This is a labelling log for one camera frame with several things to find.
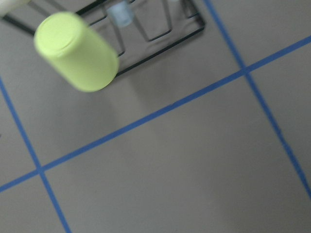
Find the tiled floor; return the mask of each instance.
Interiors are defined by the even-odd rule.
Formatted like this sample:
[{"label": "tiled floor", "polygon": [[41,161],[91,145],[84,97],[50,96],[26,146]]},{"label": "tiled floor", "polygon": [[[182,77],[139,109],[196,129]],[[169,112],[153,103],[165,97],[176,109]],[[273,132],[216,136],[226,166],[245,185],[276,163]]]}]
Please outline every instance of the tiled floor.
[{"label": "tiled floor", "polygon": [[1,232],[311,231],[311,4],[196,3],[202,36],[93,94],[0,23]]}]

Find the gray surface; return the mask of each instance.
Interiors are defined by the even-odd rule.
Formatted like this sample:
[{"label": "gray surface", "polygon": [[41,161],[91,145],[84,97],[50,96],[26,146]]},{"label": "gray surface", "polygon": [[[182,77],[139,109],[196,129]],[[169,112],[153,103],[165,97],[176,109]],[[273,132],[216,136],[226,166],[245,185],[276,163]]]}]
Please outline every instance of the gray surface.
[{"label": "gray surface", "polygon": [[[84,0],[66,0],[79,9]],[[203,1],[202,36],[74,90],[32,39],[0,22],[0,76],[44,165],[238,70]],[[214,1],[245,63],[310,35],[306,0]],[[34,25],[31,10],[17,10]],[[309,181],[310,46],[252,74]],[[1,185],[34,169],[0,95]],[[311,202],[243,78],[47,172],[73,233],[309,233]],[[5,233],[63,232],[42,181],[0,192]]]},{"label": "gray surface", "polygon": [[75,233],[311,229],[311,202],[243,79],[47,175]]},{"label": "gray surface", "polygon": [[39,177],[0,195],[2,233],[63,233],[52,203]]},{"label": "gray surface", "polygon": [[311,46],[253,72],[281,129],[311,180]]}]

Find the white cylindrical object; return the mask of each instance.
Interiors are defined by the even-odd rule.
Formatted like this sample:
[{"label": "white cylindrical object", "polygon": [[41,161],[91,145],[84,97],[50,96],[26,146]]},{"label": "white cylindrical object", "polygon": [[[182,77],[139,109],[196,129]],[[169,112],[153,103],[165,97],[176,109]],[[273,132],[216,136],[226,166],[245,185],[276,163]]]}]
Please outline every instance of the white cylindrical object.
[{"label": "white cylindrical object", "polygon": [[30,1],[31,0],[0,0],[0,17],[5,16],[7,13]]},{"label": "white cylindrical object", "polygon": [[108,16],[119,28],[123,28],[132,23],[134,13],[126,0],[123,0],[107,9]]}]

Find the blue grout line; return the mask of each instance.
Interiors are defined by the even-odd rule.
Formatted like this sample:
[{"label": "blue grout line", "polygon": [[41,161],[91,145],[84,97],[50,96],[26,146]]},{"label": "blue grout line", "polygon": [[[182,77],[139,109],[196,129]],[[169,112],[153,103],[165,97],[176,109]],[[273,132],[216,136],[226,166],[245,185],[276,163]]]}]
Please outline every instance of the blue grout line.
[{"label": "blue grout line", "polygon": [[207,87],[205,87],[205,88],[203,88],[203,89],[201,89],[201,90],[199,90],[199,91],[197,91],[191,95],[188,95],[188,96],[182,98],[181,100],[178,100],[177,102],[175,102],[171,105],[168,105],[164,108],[161,108],[160,110],[158,110],[156,112],[153,112],[153,113],[151,113],[151,114],[149,114],[149,115],[147,115],[147,116],[145,116],[145,117],[121,128],[119,130],[116,130],[116,131],[114,131],[114,132],[112,132],[112,133],[110,133],[110,134],[90,143],[90,144],[87,144],[87,145],[85,145],[85,146],[83,146],[83,147],[81,147],[81,148],[61,157],[61,158],[59,158],[59,159],[56,159],[55,161],[53,161],[49,164],[46,164],[45,166],[43,166],[43,170],[49,170],[49,169],[51,169],[51,168],[53,168],[59,164],[62,164],[64,162],[88,151],[88,150],[91,150],[91,149],[93,149],[93,148],[95,148],[95,147],[97,147],[97,146],[99,146],[99,145],[101,145],[107,141],[110,141],[113,138],[116,138],[116,137],[118,137],[118,136],[140,126],[140,125],[142,125],[142,124],[145,124],[146,122],[149,122],[149,121],[151,121],[151,120],[153,120],[153,119],[155,119],[155,118],[157,118],[157,117],[159,117],[159,116],[161,116],[167,112],[170,112],[170,111],[172,111],[172,110],[174,110],[174,109],[176,109],[176,108],[178,108],[178,107],[180,107],[180,106],[182,106],[182,105],[184,105],[184,104],[186,104],[186,103],[188,103],[188,102],[190,102],[196,98],[199,98],[200,96],[202,96],[208,92],[211,92],[211,91],[213,91],[213,90],[215,90],[215,89],[217,89],[217,88],[219,88],[219,87],[221,87],[221,86],[223,86],[223,85],[225,85],[225,84],[227,84],[233,80],[236,80],[237,78],[239,78],[243,75],[244,75],[244,73],[241,70],[236,72],[236,73],[233,73],[233,74],[227,76],[226,78],[223,78],[223,79],[221,79],[221,80],[219,80],[219,81],[217,81],[217,82],[215,82],[215,83],[213,83],[213,84],[211,84],[211,85],[209,85],[209,86],[207,86]]},{"label": "blue grout line", "polygon": [[[44,186],[45,186],[45,188],[46,188],[46,190],[47,190],[47,192],[49,194],[49,197],[50,197],[50,199],[52,201],[52,204],[53,204],[53,206],[54,206],[54,208],[55,208],[55,210],[57,212],[57,215],[58,215],[58,217],[59,217],[59,219],[60,219],[60,221],[61,221],[61,223],[62,223],[62,225],[63,225],[63,227],[64,227],[64,229],[66,231],[66,233],[71,233],[69,225],[68,225],[68,223],[67,223],[67,221],[66,221],[66,219],[64,217],[64,214],[63,214],[63,212],[62,212],[62,210],[61,210],[61,208],[60,208],[60,206],[59,206],[59,204],[57,202],[57,199],[56,199],[56,197],[54,195],[54,192],[53,192],[53,190],[52,190],[52,188],[51,188],[51,186],[50,186],[50,184],[49,184],[49,182],[48,182],[48,180],[47,180],[47,178],[46,178],[46,176],[44,174],[44,171],[43,171],[42,166],[41,166],[41,164],[39,162],[39,159],[38,159],[38,157],[37,157],[37,155],[35,153],[35,150],[34,150],[32,144],[31,144],[31,142],[30,142],[30,140],[29,140],[25,130],[24,130],[23,125],[22,125],[22,123],[21,123],[21,121],[20,121],[20,119],[19,119],[19,117],[17,115],[17,112],[16,112],[16,110],[15,110],[15,108],[13,106],[13,103],[12,103],[12,101],[11,101],[11,99],[10,99],[6,89],[5,89],[5,86],[4,86],[4,83],[3,83],[2,79],[1,79],[1,77],[0,77],[0,90],[1,90],[1,92],[3,94],[4,100],[5,100],[5,102],[6,102],[7,106],[8,106],[11,114],[12,114],[14,122],[17,125],[17,128],[18,128],[18,130],[19,130],[19,132],[20,132],[20,134],[21,134],[21,136],[22,136],[22,138],[23,138],[23,140],[24,140],[24,142],[26,144],[28,152],[31,155],[31,158],[32,158],[32,160],[33,160],[33,162],[35,164],[36,172],[40,175],[41,180],[42,180],[42,182],[43,182],[43,184],[44,184]],[[24,180],[23,181],[25,181],[26,178],[29,179],[30,176],[29,175],[28,176],[24,176]]]},{"label": "blue grout line", "polygon": [[11,182],[9,182],[9,183],[6,183],[6,184],[0,186],[0,193],[4,192],[5,190],[7,190],[9,188],[12,188],[12,187],[18,185],[24,181],[26,181],[26,180],[28,180],[28,179],[30,179],[30,178],[38,175],[38,174],[39,174],[38,171],[34,170],[34,171],[29,172],[29,173],[15,179],[15,180],[11,181]]},{"label": "blue grout line", "polygon": [[291,51],[293,51],[293,50],[295,50],[297,48],[300,48],[301,46],[306,45],[307,43],[310,42],[311,38],[307,37],[307,38],[305,38],[305,39],[303,39],[303,40],[293,44],[292,46],[289,46],[289,47],[287,47],[287,48],[285,48],[285,49],[275,53],[273,56],[269,56],[266,59],[261,60],[260,63],[253,64],[253,68],[250,67],[249,69],[247,69],[245,67],[245,63],[243,62],[243,59],[242,59],[241,55],[239,54],[239,52],[238,52],[237,48],[235,47],[232,39],[230,38],[229,33],[226,31],[225,25],[222,23],[222,21],[221,21],[220,17],[218,16],[218,14],[217,14],[214,6],[212,5],[211,1],[210,0],[204,0],[204,2],[206,4],[209,12],[211,13],[214,21],[216,22],[216,24],[217,24],[221,34],[223,35],[227,45],[229,46],[233,56],[235,57],[237,63],[239,64],[240,68],[245,71],[246,80],[247,80],[250,88],[253,90],[253,92],[254,92],[257,100],[259,101],[263,111],[265,112],[267,118],[269,119],[269,121],[270,121],[270,123],[271,123],[271,125],[272,125],[272,127],[273,127],[273,129],[274,129],[274,131],[276,133],[276,135],[278,136],[278,138],[279,138],[283,148],[285,149],[285,151],[286,151],[286,153],[287,153],[287,155],[288,155],[292,165],[294,166],[294,168],[295,168],[295,170],[296,170],[296,172],[297,172],[297,174],[298,174],[298,176],[299,176],[299,178],[300,178],[304,188],[306,189],[306,192],[307,192],[309,198],[311,199],[311,189],[310,189],[310,186],[308,184],[307,178],[306,178],[306,176],[305,176],[305,174],[303,172],[303,169],[301,168],[301,165],[299,164],[299,161],[298,161],[297,157],[294,155],[291,147],[289,146],[289,144],[285,140],[285,138],[284,138],[284,136],[283,136],[283,134],[281,132],[281,129],[280,129],[276,119],[274,118],[274,116],[273,116],[273,114],[272,114],[268,104],[264,100],[263,95],[260,93],[260,90],[257,87],[255,81],[253,80],[251,74],[248,73],[252,69],[255,69],[256,67],[265,65],[266,62],[271,62],[271,61],[277,59],[280,56],[283,56],[283,55],[285,55],[285,54],[287,54],[287,53],[289,53],[289,52],[291,52]]}]

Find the green cylinder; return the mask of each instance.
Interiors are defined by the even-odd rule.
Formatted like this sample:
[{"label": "green cylinder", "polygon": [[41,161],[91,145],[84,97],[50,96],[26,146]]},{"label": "green cylinder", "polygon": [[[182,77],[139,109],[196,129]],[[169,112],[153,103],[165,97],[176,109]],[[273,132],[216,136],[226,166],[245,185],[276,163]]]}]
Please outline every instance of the green cylinder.
[{"label": "green cylinder", "polygon": [[104,88],[119,69],[115,50],[71,12],[46,18],[35,32],[35,48],[71,85],[83,92]]}]

